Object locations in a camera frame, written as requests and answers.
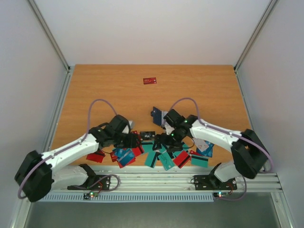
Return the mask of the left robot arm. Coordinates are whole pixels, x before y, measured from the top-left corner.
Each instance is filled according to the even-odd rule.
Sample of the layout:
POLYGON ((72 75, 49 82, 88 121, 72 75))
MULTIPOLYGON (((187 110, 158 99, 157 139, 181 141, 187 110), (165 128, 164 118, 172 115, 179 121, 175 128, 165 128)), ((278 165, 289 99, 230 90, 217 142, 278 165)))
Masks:
POLYGON ((55 178, 67 165, 104 147, 135 148, 138 138, 132 133, 134 122, 117 114, 109 123, 92 127, 80 138, 52 151, 29 152, 14 180, 19 185, 17 196, 36 202, 58 186, 55 178))

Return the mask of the blue leather card holder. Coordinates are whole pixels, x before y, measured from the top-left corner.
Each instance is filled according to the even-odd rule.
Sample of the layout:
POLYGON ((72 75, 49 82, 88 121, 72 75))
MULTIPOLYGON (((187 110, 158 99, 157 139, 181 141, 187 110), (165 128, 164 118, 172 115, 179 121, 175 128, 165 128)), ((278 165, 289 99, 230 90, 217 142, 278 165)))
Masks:
POLYGON ((166 121, 164 120, 164 116, 168 113, 168 111, 162 111, 155 106, 152 108, 152 111, 150 112, 150 115, 152 117, 152 121, 155 125, 164 127, 166 121))

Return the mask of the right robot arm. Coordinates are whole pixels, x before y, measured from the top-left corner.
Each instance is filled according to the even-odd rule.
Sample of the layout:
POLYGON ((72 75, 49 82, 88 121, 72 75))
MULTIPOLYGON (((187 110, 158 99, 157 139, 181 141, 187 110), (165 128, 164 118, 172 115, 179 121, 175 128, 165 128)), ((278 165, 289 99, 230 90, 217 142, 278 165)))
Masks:
POLYGON ((189 137, 208 141, 232 154, 231 162, 219 163, 209 173, 206 182, 213 189, 221 188, 228 180, 239 176, 254 179, 270 160, 259 137, 250 129, 232 131, 210 124, 195 115, 185 118, 174 109, 163 112, 154 108, 151 117, 154 124, 165 130, 155 140, 166 145, 168 152, 181 149, 183 139, 189 137))

